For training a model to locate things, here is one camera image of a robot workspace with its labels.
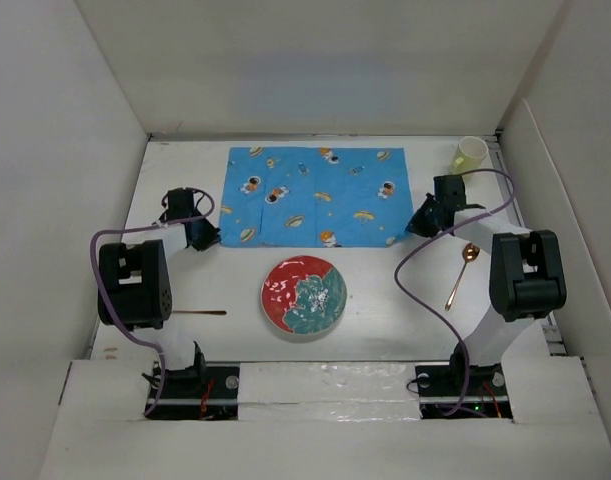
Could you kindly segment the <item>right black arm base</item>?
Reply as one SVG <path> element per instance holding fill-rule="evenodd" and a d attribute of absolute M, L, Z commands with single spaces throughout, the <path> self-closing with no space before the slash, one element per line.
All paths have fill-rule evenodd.
<path fill-rule="evenodd" d="M 422 420 L 513 418 L 500 364 L 472 367 L 465 382 L 446 362 L 420 363 L 406 387 L 418 397 Z"/>

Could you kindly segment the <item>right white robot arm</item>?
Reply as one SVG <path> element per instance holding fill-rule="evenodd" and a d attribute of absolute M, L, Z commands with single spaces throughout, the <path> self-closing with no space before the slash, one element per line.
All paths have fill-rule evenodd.
<path fill-rule="evenodd" d="M 455 235 L 490 256 L 490 306 L 474 330 L 457 342 L 447 367 L 447 381 L 458 393 L 479 387 L 482 369 L 498 365 L 524 330 L 566 303 L 556 234 L 516 226 L 469 203 L 461 175 L 434 178 L 434 191 L 426 195 L 407 231 L 429 241 Z"/>

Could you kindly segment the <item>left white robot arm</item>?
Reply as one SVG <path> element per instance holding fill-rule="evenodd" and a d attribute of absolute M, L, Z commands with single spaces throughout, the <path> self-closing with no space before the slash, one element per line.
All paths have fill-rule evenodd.
<path fill-rule="evenodd" d="M 204 251 L 220 241 L 220 230 L 210 221 L 213 197 L 195 187 L 179 187 L 161 199 L 162 214 L 144 227 L 96 232 L 89 245 L 98 291 L 98 315 L 130 342 L 156 353 L 158 371 L 147 374 L 161 390 L 167 369 L 163 347 L 139 339 L 138 329 L 160 330 L 172 313 L 169 259 L 186 249 Z"/>

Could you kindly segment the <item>blue space-print cloth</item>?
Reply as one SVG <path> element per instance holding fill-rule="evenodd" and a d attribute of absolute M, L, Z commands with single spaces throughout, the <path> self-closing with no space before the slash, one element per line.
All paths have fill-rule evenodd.
<path fill-rule="evenodd" d="M 229 248 L 381 248 L 412 213 L 401 148 L 236 147 L 219 228 Z"/>

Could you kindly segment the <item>red and teal plate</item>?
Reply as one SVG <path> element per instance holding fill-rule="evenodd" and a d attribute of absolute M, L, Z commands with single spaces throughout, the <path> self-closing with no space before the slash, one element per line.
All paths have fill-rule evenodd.
<path fill-rule="evenodd" d="M 260 308 L 270 331 L 295 342 L 329 335 L 340 324 L 348 299 L 339 269 L 312 255 L 278 262 L 260 287 Z"/>

